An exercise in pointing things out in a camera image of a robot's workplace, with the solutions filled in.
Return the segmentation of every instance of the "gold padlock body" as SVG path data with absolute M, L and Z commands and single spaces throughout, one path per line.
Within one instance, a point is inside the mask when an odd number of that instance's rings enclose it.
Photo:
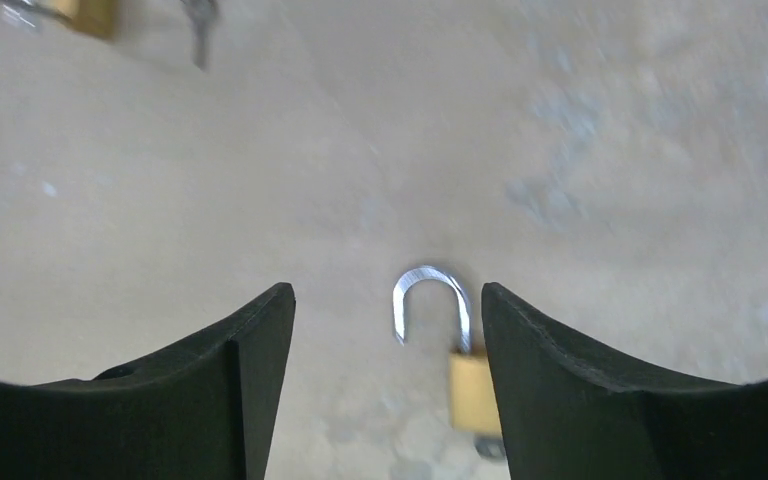
M 502 436 L 487 354 L 449 354 L 449 412 L 458 430 Z

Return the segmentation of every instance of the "metal key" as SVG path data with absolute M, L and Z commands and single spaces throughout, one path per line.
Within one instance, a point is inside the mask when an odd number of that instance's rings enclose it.
M 210 30 L 219 15 L 216 0 L 181 0 L 181 2 L 193 24 L 195 36 L 193 63 L 200 69 L 206 70 Z

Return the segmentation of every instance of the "padlock shackle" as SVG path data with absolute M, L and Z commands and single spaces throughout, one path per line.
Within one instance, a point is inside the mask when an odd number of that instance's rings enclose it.
M 396 287 L 393 289 L 393 330 L 396 340 L 402 345 L 407 341 L 405 295 L 412 286 L 423 280 L 437 280 L 452 287 L 452 290 L 455 291 L 455 296 L 458 298 L 458 324 L 460 327 L 456 347 L 461 353 L 469 353 L 472 350 L 470 335 L 472 304 L 466 289 L 450 273 L 431 265 L 422 265 L 408 270 L 396 282 Z

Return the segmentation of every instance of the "padlock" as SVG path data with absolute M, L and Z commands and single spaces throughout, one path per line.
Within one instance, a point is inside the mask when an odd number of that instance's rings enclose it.
M 404 344 L 405 295 L 423 280 L 437 280 L 452 287 L 458 300 L 458 338 L 449 354 L 449 414 L 452 427 L 476 434 L 475 446 L 483 457 L 505 457 L 502 426 L 496 407 L 496 394 L 490 376 L 490 364 L 483 350 L 472 345 L 471 308 L 463 285 L 450 273 L 423 265 L 405 272 L 393 289 L 393 321 L 396 339 Z

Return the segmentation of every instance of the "gray surface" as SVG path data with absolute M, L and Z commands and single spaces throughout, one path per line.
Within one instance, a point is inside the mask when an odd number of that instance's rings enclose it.
M 768 0 L 226 0 L 208 74 L 178 2 L 124 3 L 112 46 L 0 15 L 0 379 L 92 377 L 285 280 L 269 478 L 506 478 L 447 424 L 447 287 L 391 336 L 423 262 L 768 376 Z

